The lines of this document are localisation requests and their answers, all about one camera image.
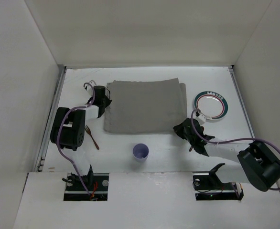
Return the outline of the brown wooden fork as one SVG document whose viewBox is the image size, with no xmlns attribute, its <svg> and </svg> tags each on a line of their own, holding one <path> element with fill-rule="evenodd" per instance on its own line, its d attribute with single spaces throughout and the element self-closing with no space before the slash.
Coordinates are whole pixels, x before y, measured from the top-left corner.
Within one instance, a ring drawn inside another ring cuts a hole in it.
<svg viewBox="0 0 280 229">
<path fill-rule="evenodd" d="M 99 150 L 99 149 L 100 149 L 100 148 L 99 148 L 99 145 L 97 144 L 97 142 L 96 142 L 95 139 L 93 138 L 93 135 L 92 135 L 92 133 L 91 133 L 91 130 L 90 130 L 90 128 L 89 128 L 87 125 L 85 125 L 85 131 L 86 131 L 86 133 L 91 137 L 91 139 L 92 139 L 92 141 L 93 141 L 93 143 L 94 143 L 96 149 Z"/>
</svg>

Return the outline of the white plate green red rim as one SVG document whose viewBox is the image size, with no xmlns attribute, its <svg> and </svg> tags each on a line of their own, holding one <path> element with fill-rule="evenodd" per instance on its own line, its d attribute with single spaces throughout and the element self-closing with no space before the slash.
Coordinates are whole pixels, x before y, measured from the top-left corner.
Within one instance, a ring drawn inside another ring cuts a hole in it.
<svg viewBox="0 0 280 229">
<path fill-rule="evenodd" d="M 224 118 L 228 112 L 225 97 L 213 91 L 203 91 L 194 98 L 194 108 L 201 111 L 206 119 L 215 121 Z"/>
</svg>

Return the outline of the grey cloth placemat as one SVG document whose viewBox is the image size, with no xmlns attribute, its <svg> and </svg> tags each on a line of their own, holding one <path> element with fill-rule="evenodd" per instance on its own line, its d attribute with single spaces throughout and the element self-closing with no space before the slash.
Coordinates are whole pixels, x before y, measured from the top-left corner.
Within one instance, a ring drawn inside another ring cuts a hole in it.
<svg viewBox="0 0 280 229">
<path fill-rule="evenodd" d="M 177 78 L 113 81 L 107 88 L 112 102 L 105 110 L 104 130 L 110 134 L 167 133 L 187 118 L 186 85 Z"/>
</svg>

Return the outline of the purple plastic cup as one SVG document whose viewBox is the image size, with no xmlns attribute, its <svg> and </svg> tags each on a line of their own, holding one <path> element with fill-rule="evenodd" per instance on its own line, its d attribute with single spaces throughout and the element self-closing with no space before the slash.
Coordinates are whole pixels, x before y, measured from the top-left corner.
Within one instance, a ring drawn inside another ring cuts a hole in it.
<svg viewBox="0 0 280 229">
<path fill-rule="evenodd" d="M 149 156 L 149 148 L 145 144 L 136 144 L 132 150 L 132 153 L 138 162 L 144 162 Z"/>
</svg>

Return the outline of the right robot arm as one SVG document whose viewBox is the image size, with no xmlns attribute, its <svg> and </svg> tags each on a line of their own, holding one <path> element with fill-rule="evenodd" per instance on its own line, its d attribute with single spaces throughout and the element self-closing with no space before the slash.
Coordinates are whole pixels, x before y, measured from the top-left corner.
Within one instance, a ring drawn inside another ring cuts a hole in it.
<svg viewBox="0 0 280 229">
<path fill-rule="evenodd" d="M 204 127 L 195 118 L 185 119 L 173 130 L 196 153 L 239 163 L 247 182 L 256 189 L 280 191 L 280 149 L 273 143 L 250 137 L 221 141 L 204 134 Z"/>
</svg>

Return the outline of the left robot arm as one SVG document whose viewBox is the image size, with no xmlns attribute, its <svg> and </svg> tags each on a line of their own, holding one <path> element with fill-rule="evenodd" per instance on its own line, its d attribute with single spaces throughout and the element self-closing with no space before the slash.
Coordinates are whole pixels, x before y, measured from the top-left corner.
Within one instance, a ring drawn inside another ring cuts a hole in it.
<svg viewBox="0 0 280 229">
<path fill-rule="evenodd" d="M 53 144 L 56 144 L 60 155 L 68 160 L 76 171 L 76 174 L 72 174 L 65 182 L 91 186 L 93 183 L 92 167 L 89 167 L 87 174 L 84 175 L 83 172 L 78 170 L 76 159 L 64 154 L 63 150 L 77 151 L 85 138 L 86 121 L 101 118 L 112 100 L 110 99 L 110 91 L 105 86 L 93 86 L 91 83 L 85 83 L 84 89 L 91 89 L 92 91 L 91 97 L 84 105 L 74 108 L 57 108 L 50 140 Z"/>
</svg>

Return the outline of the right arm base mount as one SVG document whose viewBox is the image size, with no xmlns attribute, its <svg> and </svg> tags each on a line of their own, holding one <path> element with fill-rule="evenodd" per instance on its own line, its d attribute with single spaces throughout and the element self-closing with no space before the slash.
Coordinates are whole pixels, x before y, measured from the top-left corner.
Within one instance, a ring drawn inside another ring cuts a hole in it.
<svg viewBox="0 0 280 229">
<path fill-rule="evenodd" d="M 210 171 L 193 173 L 192 185 L 197 201 L 242 200 L 244 191 L 240 183 L 222 183 L 216 175 L 224 165 L 225 163 L 220 163 Z"/>
</svg>

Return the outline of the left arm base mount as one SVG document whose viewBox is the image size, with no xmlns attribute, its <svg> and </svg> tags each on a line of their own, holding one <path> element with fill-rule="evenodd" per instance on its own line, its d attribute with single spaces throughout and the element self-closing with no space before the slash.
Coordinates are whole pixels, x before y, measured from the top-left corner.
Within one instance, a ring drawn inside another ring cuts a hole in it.
<svg viewBox="0 0 280 229">
<path fill-rule="evenodd" d="M 68 174 L 65 182 L 64 201 L 107 201 L 109 174 L 95 173 L 83 176 L 85 190 L 78 175 Z"/>
</svg>

